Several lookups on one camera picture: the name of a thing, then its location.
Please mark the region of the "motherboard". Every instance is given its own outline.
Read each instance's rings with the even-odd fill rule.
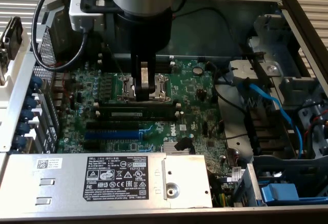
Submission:
[[[97,65],[62,76],[58,153],[166,152],[184,138],[206,158],[213,173],[231,173],[212,73],[195,59],[171,62],[156,74],[149,101],[135,100],[129,73],[102,72]]]

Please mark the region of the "ventilation grille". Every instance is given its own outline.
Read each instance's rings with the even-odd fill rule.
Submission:
[[[49,28],[46,27],[45,34],[42,38],[42,44],[40,48],[40,55],[42,58],[42,61],[49,66],[55,66],[57,61],[55,54],[53,52],[51,38],[49,34]],[[34,67],[34,74],[42,79],[46,79],[48,83],[52,84],[52,80],[54,77],[54,72],[48,71],[41,66],[35,66]]]

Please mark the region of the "green circuit board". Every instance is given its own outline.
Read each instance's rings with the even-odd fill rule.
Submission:
[[[124,104],[129,99],[124,99],[124,80],[128,74],[121,73],[100,73],[95,66],[88,69],[81,68],[72,72],[75,80],[74,86],[74,107],[72,110],[69,99],[64,102],[61,112],[61,137],[59,138],[58,153],[95,153],[95,152],[165,152],[163,146],[165,142],[177,143],[183,137],[190,137],[196,154],[202,154],[206,158],[207,167],[216,173],[230,173],[230,165],[220,164],[220,159],[226,156],[226,141],[222,139],[223,134],[218,133],[218,124],[221,120],[217,102],[211,102],[212,97],[212,76],[210,72],[203,71],[202,75],[195,75],[193,69],[199,67],[204,70],[204,64],[197,60],[175,60],[175,67],[172,74],[160,75],[165,80],[166,99],[160,101],[154,112],[167,112],[163,105],[171,105],[175,100],[181,104],[179,117],[176,120],[139,120],[135,121],[133,115],[138,116],[135,109],[127,112],[132,117],[126,121],[111,121],[125,129],[131,123],[138,123],[139,128],[148,130],[143,133],[142,139],[115,139],[101,140],[96,143],[96,149],[89,148],[86,143],[86,124],[97,121],[94,115],[94,100],[98,97],[102,104],[118,105]],[[97,95],[94,95],[94,83],[97,80]],[[203,100],[197,95],[197,91],[205,92]],[[82,101],[77,102],[77,93],[80,92]],[[213,136],[203,134],[204,123],[207,123],[208,130]]]

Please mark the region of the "power supply label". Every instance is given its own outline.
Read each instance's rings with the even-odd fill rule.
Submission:
[[[88,157],[86,201],[149,199],[147,156]]]

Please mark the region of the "barcode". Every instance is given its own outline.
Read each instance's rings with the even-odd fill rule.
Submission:
[[[49,163],[48,160],[39,160],[37,162],[37,168],[38,169],[47,169],[48,168],[48,163]]]

